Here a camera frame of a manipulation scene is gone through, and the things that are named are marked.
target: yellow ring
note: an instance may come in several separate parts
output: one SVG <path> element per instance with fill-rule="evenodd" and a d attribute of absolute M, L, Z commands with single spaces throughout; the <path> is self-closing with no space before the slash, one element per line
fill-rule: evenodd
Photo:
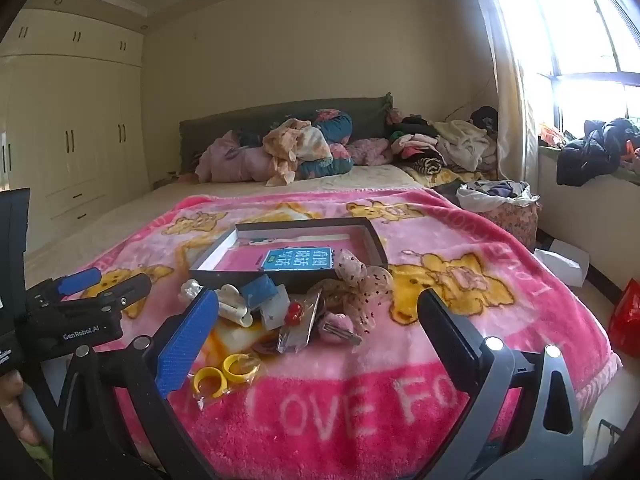
<path fill-rule="evenodd" d="M 213 366 L 207 366 L 197 371 L 195 377 L 193 378 L 193 391 L 196 392 L 197 395 L 199 395 L 200 383 L 207 377 L 217 377 L 220 379 L 220 387 L 215 393 L 211 394 L 211 397 L 215 399 L 216 397 L 222 396 L 227 388 L 226 377 L 220 370 L 214 368 Z"/>
<path fill-rule="evenodd" d="M 231 368 L 231 365 L 233 363 L 235 363 L 236 361 L 239 361 L 240 359 L 247 359 L 247 358 L 249 358 L 248 354 L 231 354 L 229 357 L 225 359 L 225 361 L 222 363 L 222 369 L 226 375 L 226 378 L 229 379 L 229 381 L 231 381 L 232 383 L 247 383 L 254 378 L 254 375 L 258 371 L 258 368 L 260 367 L 260 365 L 255 365 L 255 367 L 251 371 L 243 375 L 236 375 L 229 371 L 229 368 Z"/>

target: wall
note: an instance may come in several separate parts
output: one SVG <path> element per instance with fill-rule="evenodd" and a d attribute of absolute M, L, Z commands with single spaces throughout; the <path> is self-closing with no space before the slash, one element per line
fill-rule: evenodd
<path fill-rule="evenodd" d="M 151 30 L 142 89 L 150 180 L 177 171 L 181 120 L 389 91 L 406 113 L 436 120 L 469 100 L 454 117 L 495 104 L 486 33 L 478 40 L 460 15 L 474 10 L 477 19 L 476 0 L 227 0 Z"/>
<path fill-rule="evenodd" d="M 609 175 L 558 186 L 556 162 L 541 154 L 538 193 L 543 231 L 587 251 L 591 265 L 623 290 L 640 278 L 640 186 Z"/>

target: white sheet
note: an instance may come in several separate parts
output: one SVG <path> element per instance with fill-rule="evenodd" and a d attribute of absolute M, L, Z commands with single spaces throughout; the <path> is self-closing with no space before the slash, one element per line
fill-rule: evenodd
<path fill-rule="evenodd" d="M 187 196 L 208 194 L 215 196 L 246 196 L 281 194 L 297 191 L 336 189 L 388 189 L 398 187 L 421 188 L 414 179 L 395 166 L 354 166 L 344 175 L 300 180 L 288 186 L 266 187 L 260 182 L 235 184 L 183 184 L 161 187 L 101 216 L 81 231 L 25 257 L 27 286 L 47 278 L 73 273 L 78 267 L 95 260 L 100 254 L 162 213 L 169 211 Z"/>

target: wardrobe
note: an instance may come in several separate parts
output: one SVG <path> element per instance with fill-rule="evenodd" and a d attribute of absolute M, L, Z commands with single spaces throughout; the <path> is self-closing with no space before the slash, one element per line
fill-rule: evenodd
<path fill-rule="evenodd" d="M 28 252 L 149 190 L 141 34 L 23 9 L 0 43 L 0 187 L 31 188 Z"/>

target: dark gray box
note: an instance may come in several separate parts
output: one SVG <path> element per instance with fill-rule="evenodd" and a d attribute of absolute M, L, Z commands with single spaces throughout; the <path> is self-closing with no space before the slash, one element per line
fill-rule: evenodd
<path fill-rule="evenodd" d="M 284 285 L 290 294 L 303 294 L 320 280 L 337 279 L 333 269 L 324 270 L 216 270 L 225 253 L 242 238 L 295 238 L 299 236 L 344 234 L 357 230 L 367 250 L 366 266 L 387 268 L 385 250 L 373 225 L 366 218 L 324 218 L 319 220 L 295 220 L 289 222 L 258 222 L 236 224 L 216 240 L 191 266 L 190 275 L 201 285 L 213 290 L 230 284 L 236 288 L 245 286 L 263 274 L 276 285 Z"/>

